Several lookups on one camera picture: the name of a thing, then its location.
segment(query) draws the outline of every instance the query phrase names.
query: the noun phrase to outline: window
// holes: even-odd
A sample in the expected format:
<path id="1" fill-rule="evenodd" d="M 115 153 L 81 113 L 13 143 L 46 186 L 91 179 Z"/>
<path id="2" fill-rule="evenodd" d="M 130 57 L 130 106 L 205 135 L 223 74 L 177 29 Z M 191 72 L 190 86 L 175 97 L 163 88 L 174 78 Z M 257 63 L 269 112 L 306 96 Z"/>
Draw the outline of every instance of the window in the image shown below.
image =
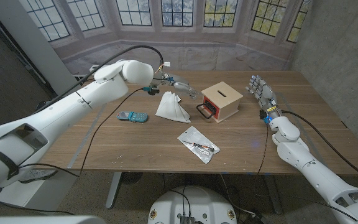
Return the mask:
<path id="1" fill-rule="evenodd" d="M 204 26 L 232 27 L 237 0 L 206 0 Z"/>
<path id="2" fill-rule="evenodd" d="M 310 5 L 310 0 L 303 0 L 302 5 L 299 9 L 298 15 L 296 16 L 295 22 L 293 23 L 290 35 L 288 36 L 288 41 L 296 43 L 298 40 L 299 31 L 301 31 L 303 21 L 308 13 Z"/>
<path id="3" fill-rule="evenodd" d="M 161 0 L 163 26 L 193 26 L 193 0 Z"/>
<path id="4" fill-rule="evenodd" d="M 123 25 L 151 26 L 149 0 L 116 0 Z"/>
<path id="5" fill-rule="evenodd" d="M 82 31 L 103 26 L 94 0 L 67 0 Z"/>
<path id="6" fill-rule="evenodd" d="M 260 0 L 252 30 L 275 37 L 288 0 Z"/>
<path id="7" fill-rule="evenodd" d="M 69 35 L 52 0 L 20 0 L 20 3 L 48 41 Z"/>

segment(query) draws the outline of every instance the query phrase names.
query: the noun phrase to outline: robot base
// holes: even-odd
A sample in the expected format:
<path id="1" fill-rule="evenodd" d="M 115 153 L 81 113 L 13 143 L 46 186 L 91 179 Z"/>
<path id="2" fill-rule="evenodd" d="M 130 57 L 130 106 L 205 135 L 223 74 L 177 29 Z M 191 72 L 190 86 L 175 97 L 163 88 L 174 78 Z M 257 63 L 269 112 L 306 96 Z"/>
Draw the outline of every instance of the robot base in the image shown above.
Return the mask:
<path id="1" fill-rule="evenodd" d="M 183 193 L 182 187 L 173 190 Z M 186 186 L 184 195 L 185 217 L 183 217 L 182 195 L 169 191 L 154 202 L 150 209 L 148 224 L 168 223 L 224 223 L 237 224 L 236 214 L 231 204 L 222 196 L 211 189 L 200 186 Z"/>

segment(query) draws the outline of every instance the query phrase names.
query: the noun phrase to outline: plastic bag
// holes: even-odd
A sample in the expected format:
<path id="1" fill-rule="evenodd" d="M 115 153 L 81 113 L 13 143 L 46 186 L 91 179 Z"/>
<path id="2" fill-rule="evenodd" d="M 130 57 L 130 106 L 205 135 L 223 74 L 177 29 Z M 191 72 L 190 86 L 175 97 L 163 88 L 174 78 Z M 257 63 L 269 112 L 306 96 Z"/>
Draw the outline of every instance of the plastic bag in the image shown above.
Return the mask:
<path id="1" fill-rule="evenodd" d="M 213 144 L 208 138 L 206 138 L 193 126 L 188 128 L 184 133 L 182 133 L 178 137 L 178 140 L 181 141 L 191 152 L 196 154 L 196 156 L 201 159 L 201 161 L 203 161 L 205 164 L 207 164 L 212 159 L 213 154 L 216 154 L 220 151 L 220 148 Z M 203 147 L 194 146 L 193 143 L 208 146 L 213 148 L 214 150 L 212 151 Z"/>

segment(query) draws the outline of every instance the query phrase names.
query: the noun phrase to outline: blue phone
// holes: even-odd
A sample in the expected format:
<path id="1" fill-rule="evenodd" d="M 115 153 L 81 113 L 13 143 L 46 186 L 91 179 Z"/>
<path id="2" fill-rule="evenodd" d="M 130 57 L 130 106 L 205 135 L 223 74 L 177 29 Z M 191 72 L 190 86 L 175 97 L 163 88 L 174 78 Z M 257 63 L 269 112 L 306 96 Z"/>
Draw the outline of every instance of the blue phone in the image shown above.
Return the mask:
<path id="1" fill-rule="evenodd" d="M 147 117 L 146 113 L 135 113 L 133 111 L 121 111 L 117 114 L 118 119 L 132 122 L 146 122 Z"/>

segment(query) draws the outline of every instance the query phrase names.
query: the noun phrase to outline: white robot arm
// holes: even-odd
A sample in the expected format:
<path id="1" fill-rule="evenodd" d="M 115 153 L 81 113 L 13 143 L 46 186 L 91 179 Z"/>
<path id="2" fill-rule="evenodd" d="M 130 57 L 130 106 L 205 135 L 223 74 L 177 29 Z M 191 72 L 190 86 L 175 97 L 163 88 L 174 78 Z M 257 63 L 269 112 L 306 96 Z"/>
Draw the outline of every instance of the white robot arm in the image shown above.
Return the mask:
<path id="1" fill-rule="evenodd" d="M 110 101 L 124 96 L 128 87 L 124 81 L 143 86 L 175 86 L 170 77 L 155 78 L 153 68 L 135 60 L 121 60 L 100 68 L 95 81 L 62 98 L 36 114 L 0 126 L 0 187 L 5 187 L 22 177 L 37 163 L 52 144 L 69 127 L 85 115 Z M 188 83 L 180 83 L 190 96 L 195 91 Z"/>
<path id="2" fill-rule="evenodd" d="M 358 223 L 358 188 L 344 182 L 309 152 L 299 138 L 299 129 L 282 115 L 275 94 L 261 77 L 252 76 L 249 85 L 246 89 L 258 99 L 265 113 L 264 121 L 276 131 L 272 139 L 278 156 L 298 169 L 327 204 L 350 216 L 333 210 L 340 223 Z"/>

